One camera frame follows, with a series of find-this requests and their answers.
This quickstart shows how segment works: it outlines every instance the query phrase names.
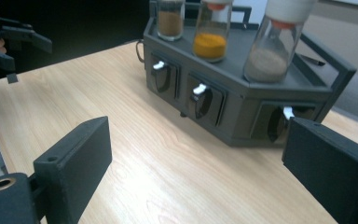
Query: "spice rack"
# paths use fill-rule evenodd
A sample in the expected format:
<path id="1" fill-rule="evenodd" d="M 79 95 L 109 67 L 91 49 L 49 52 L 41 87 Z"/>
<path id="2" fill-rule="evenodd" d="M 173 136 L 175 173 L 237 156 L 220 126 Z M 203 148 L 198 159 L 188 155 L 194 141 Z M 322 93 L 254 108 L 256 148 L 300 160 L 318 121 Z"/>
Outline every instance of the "spice rack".
<path id="1" fill-rule="evenodd" d="M 324 60 L 296 54 L 284 81 L 248 82 L 242 75 L 258 29 L 249 23 L 249 7 L 242 22 L 232 22 L 226 58 L 207 63 L 192 53 L 195 20 L 185 20 L 181 39 L 158 38 L 156 1 L 150 1 L 150 20 L 144 32 L 146 85 L 149 90 L 232 147 L 282 147 L 288 113 L 321 122 L 356 69 L 310 35 L 301 41 Z M 186 4 L 194 10 L 198 4 Z"/>

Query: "spice jar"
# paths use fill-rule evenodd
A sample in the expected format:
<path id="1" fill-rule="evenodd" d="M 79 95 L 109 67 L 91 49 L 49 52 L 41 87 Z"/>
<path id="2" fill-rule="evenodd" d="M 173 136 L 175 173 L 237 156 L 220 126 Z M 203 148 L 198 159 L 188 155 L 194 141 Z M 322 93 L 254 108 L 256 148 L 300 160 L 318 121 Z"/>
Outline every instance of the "spice jar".
<path id="1" fill-rule="evenodd" d="M 179 39 L 183 33 L 185 0 L 158 0 L 158 36 L 164 40 Z"/>
<path id="2" fill-rule="evenodd" d="M 244 66 L 254 82 L 280 82 L 295 54 L 304 22 L 316 0 L 268 0 L 266 13 Z"/>
<path id="3" fill-rule="evenodd" d="M 233 0 L 201 0 L 193 53 L 215 63 L 226 55 Z"/>

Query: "turmeric powder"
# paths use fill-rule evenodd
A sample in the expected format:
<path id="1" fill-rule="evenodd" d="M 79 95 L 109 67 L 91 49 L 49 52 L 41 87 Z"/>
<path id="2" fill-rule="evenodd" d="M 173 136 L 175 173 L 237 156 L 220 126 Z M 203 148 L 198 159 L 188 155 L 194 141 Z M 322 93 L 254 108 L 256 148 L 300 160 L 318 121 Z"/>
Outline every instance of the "turmeric powder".
<path id="1" fill-rule="evenodd" d="M 194 37 L 193 52 L 207 61 L 218 61 L 225 56 L 226 45 L 221 35 L 200 33 Z"/>

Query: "gray wall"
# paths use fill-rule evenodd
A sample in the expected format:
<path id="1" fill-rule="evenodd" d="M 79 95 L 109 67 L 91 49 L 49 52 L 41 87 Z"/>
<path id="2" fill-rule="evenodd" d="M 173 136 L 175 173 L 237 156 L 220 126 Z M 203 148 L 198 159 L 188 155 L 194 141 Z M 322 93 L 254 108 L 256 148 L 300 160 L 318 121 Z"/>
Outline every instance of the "gray wall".
<path id="1" fill-rule="evenodd" d="M 304 31 L 313 34 L 358 69 L 358 6 L 319 1 Z"/>

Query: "wooden table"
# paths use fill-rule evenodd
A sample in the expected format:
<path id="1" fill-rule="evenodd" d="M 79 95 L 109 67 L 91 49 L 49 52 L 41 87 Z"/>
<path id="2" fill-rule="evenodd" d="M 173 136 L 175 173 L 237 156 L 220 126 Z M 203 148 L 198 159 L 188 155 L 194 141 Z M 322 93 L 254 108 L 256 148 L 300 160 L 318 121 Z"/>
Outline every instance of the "wooden table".
<path id="1" fill-rule="evenodd" d="M 80 223 L 335 223 L 282 149 L 230 148 L 149 91 L 134 44 L 0 79 L 7 169 L 32 174 L 38 156 L 100 116 L 113 162 Z M 330 112 L 324 125 L 358 142 L 357 122 Z"/>

